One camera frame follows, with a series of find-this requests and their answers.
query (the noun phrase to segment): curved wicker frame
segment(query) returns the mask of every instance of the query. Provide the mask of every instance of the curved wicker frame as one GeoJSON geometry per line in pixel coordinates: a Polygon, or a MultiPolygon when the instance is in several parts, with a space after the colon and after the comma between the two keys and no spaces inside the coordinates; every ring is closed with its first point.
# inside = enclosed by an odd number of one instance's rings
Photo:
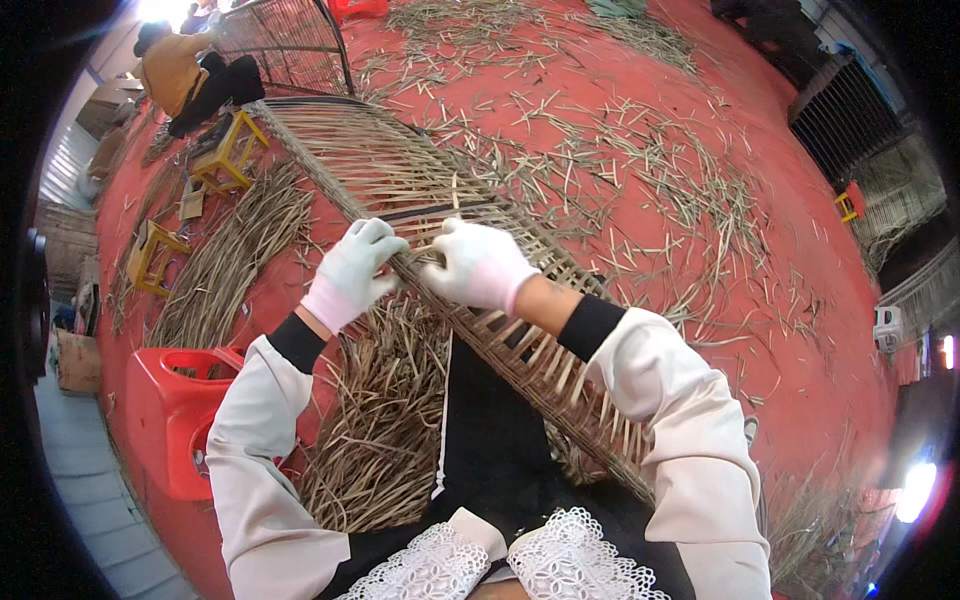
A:
{"type": "Polygon", "coordinates": [[[322,0],[254,0],[224,19],[228,34],[217,52],[227,60],[253,56],[264,85],[353,95],[347,47],[322,0]]]}

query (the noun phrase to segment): light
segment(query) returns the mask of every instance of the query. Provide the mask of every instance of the light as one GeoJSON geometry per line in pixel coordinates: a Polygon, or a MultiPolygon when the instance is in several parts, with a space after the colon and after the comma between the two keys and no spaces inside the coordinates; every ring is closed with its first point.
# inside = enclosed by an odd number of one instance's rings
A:
{"type": "Polygon", "coordinates": [[[136,18],[145,23],[166,21],[180,30],[180,24],[186,19],[186,10],[195,0],[137,0],[136,18]]]}
{"type": "Polygon", "coordinates": [[[937,466],[932,463],[918,463],[906,473],[903,493],[897,503],[897,518],[903,523],[912,523],[920,516],[937,479],[937,466]]]}
{"type": "Polygon", "coordinates": [[[948,335],[944,338],[944,364],[948,369],[953,369],[953,336],[948,335]]]}

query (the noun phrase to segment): black sleeve cuff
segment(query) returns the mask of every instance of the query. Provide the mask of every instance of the black sleeve cuff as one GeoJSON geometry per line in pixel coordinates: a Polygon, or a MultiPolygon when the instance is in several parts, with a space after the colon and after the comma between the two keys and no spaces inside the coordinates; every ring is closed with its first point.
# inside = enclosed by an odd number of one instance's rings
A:
{"type": "Polygon", "coordinates": [[[313,372],[313,364],[326,348],[326,342],[295,313],[290,313],[267,340],[297,371],[306,374],[313,372]]]}
{"type": "Polygon", "coordinates": [[[557,341],[586,363],[626,313],[619,306],[585,294],[573,309],[557,341]]]}

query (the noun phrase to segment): black pants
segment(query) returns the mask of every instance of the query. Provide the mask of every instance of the black pants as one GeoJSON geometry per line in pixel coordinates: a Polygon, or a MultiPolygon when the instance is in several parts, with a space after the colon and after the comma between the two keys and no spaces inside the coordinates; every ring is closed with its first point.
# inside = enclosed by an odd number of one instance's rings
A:
{"type": "Polygon", "coordinates": [[[170,122],[169,133],[177,139],[196,130],[227,102],[240,106],[266,95],[260,82],[260,69],[250,55],[226,64],[223,57],[211,52],[200,61],[200,67],[210,76],[193,100],[183,105],[180,114],[170,122]]]}
{"type": "Polygon", "coordinates": [[[334,598],[461,506],[495,526],[507,546],[541,527],[558,508],[580,506],[603,526],[620,556],[654,569],[657,589],[675,600],[693,598],[673,543],[644,539],[653,510],[613,481],[574,488],[550,457],[543,417],[465,342],[453,339],[446,423],[444,491],[418,523],[351,534],[350,560],[340,563],[320,595],[334,598]]]}

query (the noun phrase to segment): cardboard box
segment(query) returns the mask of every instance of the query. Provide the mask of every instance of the cardboard box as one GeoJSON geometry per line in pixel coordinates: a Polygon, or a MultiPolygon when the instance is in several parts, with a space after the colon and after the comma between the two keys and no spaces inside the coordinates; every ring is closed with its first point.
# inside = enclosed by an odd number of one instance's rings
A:
{"type": "Polygon", "coordinates": [[[66,392],[97,394],[103,363],[94,338],[56,329],[57,383],[66,392]]]}

